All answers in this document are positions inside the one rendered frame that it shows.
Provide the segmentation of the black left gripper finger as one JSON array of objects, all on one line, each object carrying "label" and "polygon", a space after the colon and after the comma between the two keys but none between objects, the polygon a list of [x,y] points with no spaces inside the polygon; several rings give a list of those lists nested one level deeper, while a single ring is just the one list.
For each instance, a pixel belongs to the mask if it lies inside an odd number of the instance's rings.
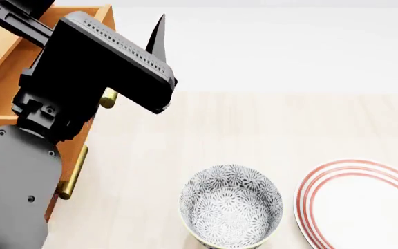
[{"label": "black left gripper finger", "polygon": [[0,0],[0,26],[10,33],[44,47],[53,30],[39,18],[55,0]]},{"label": "black left gripper finger", "polygon": [[146,51],[155,57],[157,57],[161,62],[166,63],[166,51],[165,51],[165,21],[166,15],[163,14],[159,18],[155,28],[153,29],[150,39],[146,45]]}]

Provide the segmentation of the floral patterned ceramic bowl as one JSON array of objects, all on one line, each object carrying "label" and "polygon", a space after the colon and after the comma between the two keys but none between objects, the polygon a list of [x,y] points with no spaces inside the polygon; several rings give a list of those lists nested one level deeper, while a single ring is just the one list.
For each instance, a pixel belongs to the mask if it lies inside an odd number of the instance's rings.
[{"label": "floral patterned ceramic bowl", "polygon": [[283,217],[278,188],[242,165],[214,165],[195,173],[179,196],[189,234],[206,249],[258,249]]}]

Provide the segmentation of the white plate with red rings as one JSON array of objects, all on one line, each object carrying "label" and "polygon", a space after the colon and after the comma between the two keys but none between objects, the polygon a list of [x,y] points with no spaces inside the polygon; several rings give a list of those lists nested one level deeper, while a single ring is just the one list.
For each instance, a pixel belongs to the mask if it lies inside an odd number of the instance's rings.
[{"label": "white plate with red rings", "polygon": [[398,249],[398,169],[344,159],[296,186],[294,215],[312,249]]}]

